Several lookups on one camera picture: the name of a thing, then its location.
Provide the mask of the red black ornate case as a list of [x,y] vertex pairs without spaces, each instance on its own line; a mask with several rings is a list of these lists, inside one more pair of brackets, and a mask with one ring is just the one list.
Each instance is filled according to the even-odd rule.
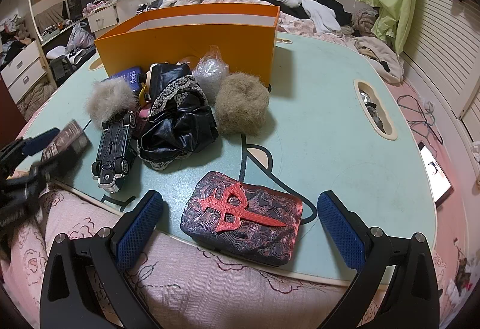
[[186,202],[180,227],[199,243],[277,267],[292,258],[302,213],[291,194],[210,171]]

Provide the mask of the grey fur pompom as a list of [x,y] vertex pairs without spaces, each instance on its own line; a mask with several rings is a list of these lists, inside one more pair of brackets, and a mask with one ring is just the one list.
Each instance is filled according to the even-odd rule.
[[95,82],[88,96],[85,109],[92,123],[101,129],[118,113],[137,109],[137,96],[122,78],[106,79]]

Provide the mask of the black toy car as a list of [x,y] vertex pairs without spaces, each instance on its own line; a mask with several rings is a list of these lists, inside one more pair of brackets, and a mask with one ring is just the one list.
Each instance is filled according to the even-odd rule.
[[104,191],[120,191],[135,158],[131,143],[137,127],[136,114],[122,111],[102,122],[97,156],[91,166],[93,179]]

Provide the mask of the clear plastic bag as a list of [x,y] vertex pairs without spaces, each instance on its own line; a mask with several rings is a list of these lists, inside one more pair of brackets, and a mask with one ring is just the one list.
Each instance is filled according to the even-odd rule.
[[223,61],[220,49],[212,44],[193,70],[193,76],[202,88],[209,104],[215,104],[221,82],[229,74],[229,65]]

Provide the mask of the blue rectangular case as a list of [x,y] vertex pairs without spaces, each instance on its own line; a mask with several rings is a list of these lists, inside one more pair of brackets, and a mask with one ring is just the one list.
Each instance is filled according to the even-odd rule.
[[111,75],[101,84],[105,84],[106,88],[114,94],[120,96],[132,94],[138,97],[145,82],[146,73],[139,66],[134,66]]

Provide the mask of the beige fur pompom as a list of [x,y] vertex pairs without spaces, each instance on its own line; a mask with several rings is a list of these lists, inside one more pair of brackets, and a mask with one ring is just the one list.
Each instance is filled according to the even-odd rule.
[[260,79],[245,73],[225,77],[215,102],[215,118],[222,135],[258,135],[269,107],[269,92]]

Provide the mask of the orange cardboard box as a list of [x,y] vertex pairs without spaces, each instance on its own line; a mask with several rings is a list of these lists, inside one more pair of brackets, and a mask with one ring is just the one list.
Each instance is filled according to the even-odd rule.
[[212,46],[232,73],[270,84],[280,8],[253,3],[179,5],[143,12],[97,38],[107,74],[202,58]]

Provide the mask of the white drawer cabinet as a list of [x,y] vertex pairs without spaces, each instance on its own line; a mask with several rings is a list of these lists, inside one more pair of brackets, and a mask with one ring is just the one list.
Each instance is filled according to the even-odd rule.
[[32,41],[1,71],[1,77],[13,102],[21,101],[27,92],[47,75],[41,58],[37,41]]

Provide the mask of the small brown box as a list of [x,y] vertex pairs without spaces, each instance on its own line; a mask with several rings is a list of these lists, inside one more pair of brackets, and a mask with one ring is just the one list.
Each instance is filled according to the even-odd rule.
[[41,161],[58,161],[62,166],[75,165],[89,147],[89,139],[80,124],[72,119],[42,151]]

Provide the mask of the pile of clothes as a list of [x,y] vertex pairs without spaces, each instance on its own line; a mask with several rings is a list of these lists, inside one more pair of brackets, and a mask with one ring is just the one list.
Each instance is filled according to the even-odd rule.
[[278,6],[284,14],[299,19],[311,20],[315,30],[340,32],[343,26],[352,24],[352,14],[344,10],[336,0],[256,0]]

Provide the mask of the smartphone with lit screen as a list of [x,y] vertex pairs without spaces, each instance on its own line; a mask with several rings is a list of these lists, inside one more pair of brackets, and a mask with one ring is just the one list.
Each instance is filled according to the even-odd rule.
[[448,197],[453,193],[453,186],[444,173],[442,167],[434,158],[432,152],[425,146],[423,142],[418,144],[422,161],[425,165],[427,177],[429,179],[432,197],[435,206],[438,208],[445,202]]

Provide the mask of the black lace fabric pouch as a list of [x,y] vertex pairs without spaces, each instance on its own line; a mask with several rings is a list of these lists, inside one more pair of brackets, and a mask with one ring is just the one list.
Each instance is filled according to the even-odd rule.
[[219,136],[208,99],[186,63],[151,66],[151,109],[137,154],[156,171],[189,157]]

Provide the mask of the white louvered closet door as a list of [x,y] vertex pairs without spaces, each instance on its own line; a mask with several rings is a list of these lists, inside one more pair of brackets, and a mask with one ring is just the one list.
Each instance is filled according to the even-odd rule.
[[450,110],[479,139],[479,6],[472,0],[416,0],[403,51]]

